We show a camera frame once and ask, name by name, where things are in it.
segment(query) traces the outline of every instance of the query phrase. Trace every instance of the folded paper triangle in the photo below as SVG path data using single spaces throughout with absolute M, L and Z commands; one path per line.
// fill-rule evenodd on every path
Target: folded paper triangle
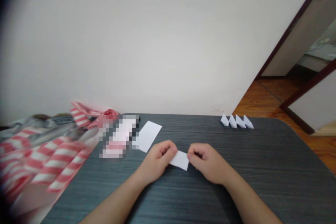
M 230 116 L 229 123 L 230 123 L 230 125 L 231 125 L 232 128 L 237 128 L 237 123 L 236 123 L 236 120 L 233 117 L 233 115 Z
M 226 118 L 225 114 L 223 114 L 222 118 L 220 119 L 220 121 L 222 122 L 222 124 L 227 127 L 229 126 L 229 120 Z
M 241 128 L 246 128 L 245 123 L 243 122 L 243 120 L 236 115 L 236 123 L 241 127 Z
M 244 123 L 245 123 L 245 125 L 246 125 L 248 128 L 253 128 L 253 129 L 254 129 L 253 124 L 252 124 L 251 121 L 247 118 L 246 115 L 244 115 Z

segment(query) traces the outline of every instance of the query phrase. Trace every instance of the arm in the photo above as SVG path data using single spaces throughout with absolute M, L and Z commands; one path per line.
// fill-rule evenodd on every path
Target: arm
M 207 180 L 222 184 L 228 190 L 244 224 L 282 224 L 249 184 L 209 144 L 193 143 L 188 150 L 188 159 Z
M 155 144 L 139 168 L 80 223 L 124 223 L 142 190 L 161 177 L 176 152 L 170 140 Z

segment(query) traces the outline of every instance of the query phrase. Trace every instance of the forearm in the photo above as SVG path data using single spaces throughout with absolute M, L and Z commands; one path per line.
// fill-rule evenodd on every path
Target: forearm
M 231 167 L 223 185 L 230 193 L 244 224 L 282 223 L 251 186 Z
M 80 223 L 124 223 L 136 199 L 146 187 L 146 184 L 141 182 L 142 180 L 138 177 L 137 172 L 133 173 Z

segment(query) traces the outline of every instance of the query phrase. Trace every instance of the dark gray table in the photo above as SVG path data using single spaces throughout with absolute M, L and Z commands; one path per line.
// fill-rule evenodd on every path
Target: dark gray table
M 162 125 L 154 143 L 171 139 L 187 152 L 193 142 L 210 143 L 252 186 L 284 223 L 335 223 L 336 179 L 284 122 L 250 118 L 255 129 L 224 127 L 218 116 L 140 114 Z M 43 223 L 77 223 L 140 165 L 145 153 L 122 162 L 98 158 L 100 142 Z M 189 164 L 168 166 L 135 203 L 130 223 L 241 223 L 224 187 L 213 185 Z

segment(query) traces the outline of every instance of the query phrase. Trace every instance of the dark wood door frame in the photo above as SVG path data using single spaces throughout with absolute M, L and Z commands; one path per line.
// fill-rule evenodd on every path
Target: dark wood door frame
M 313 79 L 308 81 L 296 93 L 294 93 L 291 97 L 289 97 L 284 103 L 280 105 L 280 108 L 290 118 L 292 118 L 292 120 L 296 122 L 296 124 L 298 124 L 307 134 L 313 134 L 315 130 L 312 127 L 310 127 L 304 120 L 302 120 L 297 114 L 295 114 L 289 108 L 289 106 L 335 70 L 336 70 L 336 59 L 331 61 Z
M 279 40 L 279 42 L 275 46 L 275 48 L 272 51 L 271 55 L 268 57 L 268 59 L 266 60 L 266 62 L 262 66 L 262 68 L 260 69 L 259 73 L 255 77 L 255 79 L 254 79 L 255 81 L 257 81 L 257 80 L 260 79 L 260 77 L 263 74 L 263 72 L 265 71 L 266 67 L 272 61 L 272 59 L 274 58 L 274 56 L 276 55 L 276 53 L 278 52 L 278 50 L 280 49 L 280 47 L 282 46 L 282 44 L 285 42 L 285 40 L 287 39 L 287 37 L 289 36 L 289 34 L 291 33 L 291 31 L 295 27 L 295 25 L 297 24 L 297 22 L 299 21 L 299 19 L 302 17 L 302 15 L 304 14 L 304 12 L 307 10 L 307 8 L 308 8 L 308 6 L 310 5 L 311 2 L 312 2 L 312 0 L 305 0 L 305 2 L 303 3 L 302 7 L 300 8 L 300 10 L 298 11 L 298 13 L 294 17 L 293 21 L 290 23 L 290 25 L 288 26 L 287 30 L 285 31 L 285 33 L 282 35 L 281 39 Z

